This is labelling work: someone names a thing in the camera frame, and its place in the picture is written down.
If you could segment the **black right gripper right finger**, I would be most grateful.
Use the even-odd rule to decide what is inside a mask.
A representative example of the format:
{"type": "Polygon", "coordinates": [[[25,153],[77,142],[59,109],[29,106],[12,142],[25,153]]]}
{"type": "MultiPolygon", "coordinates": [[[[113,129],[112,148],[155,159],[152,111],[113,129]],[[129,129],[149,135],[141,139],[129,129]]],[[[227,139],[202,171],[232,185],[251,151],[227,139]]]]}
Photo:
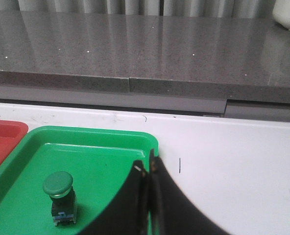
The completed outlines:
{"type": "Polygon", "coordinates": [[[148,208],[153,235],[229,234],[188,199],[154,149],[149,156],[148,208]]]}

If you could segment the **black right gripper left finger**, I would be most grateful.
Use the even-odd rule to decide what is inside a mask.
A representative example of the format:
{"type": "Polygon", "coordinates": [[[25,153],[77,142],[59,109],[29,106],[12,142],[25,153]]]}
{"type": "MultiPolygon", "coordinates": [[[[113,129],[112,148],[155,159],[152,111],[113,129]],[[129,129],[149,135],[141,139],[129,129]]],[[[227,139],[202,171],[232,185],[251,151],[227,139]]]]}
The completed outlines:
{"type": "Polygon", "coordinates": [[[149,175],[135,160],[122,187],[106,208],[80,235],[146,235],[149,175]]]}

